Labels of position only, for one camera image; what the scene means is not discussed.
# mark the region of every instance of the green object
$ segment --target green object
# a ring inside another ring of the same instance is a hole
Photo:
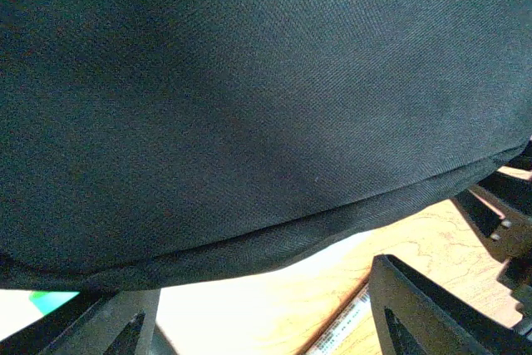
[[[34,291],[30,294],[30,301],[41,311],[42,316],[46,316],[78,294],[74,292]]]

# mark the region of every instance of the wood grain surface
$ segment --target wood grain surface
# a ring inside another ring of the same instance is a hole
[[[277,272],[165,288],[157,320],[180,355],[301,353],[361,288],[377,254],[396,255],[507,327],[520,320],[495,280],[502,265],[449,200]],[[371,313],[335,355],[359,353],[381,353]]]

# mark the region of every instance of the wooden desk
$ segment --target wooden desk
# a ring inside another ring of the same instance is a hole
[[[277,272],[165,288],[157,320],[180,355],[296,354],[360,289],[377,254],[395,254],[505,326],[520,320],[495,281],[501,264],[448,200]],[[335,353],[381,353],[371,314]]]

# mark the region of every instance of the black fabric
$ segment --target black fabric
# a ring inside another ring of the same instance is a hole
[[[532,133],[530,0],[2,0],[0,288],[271,270]]]

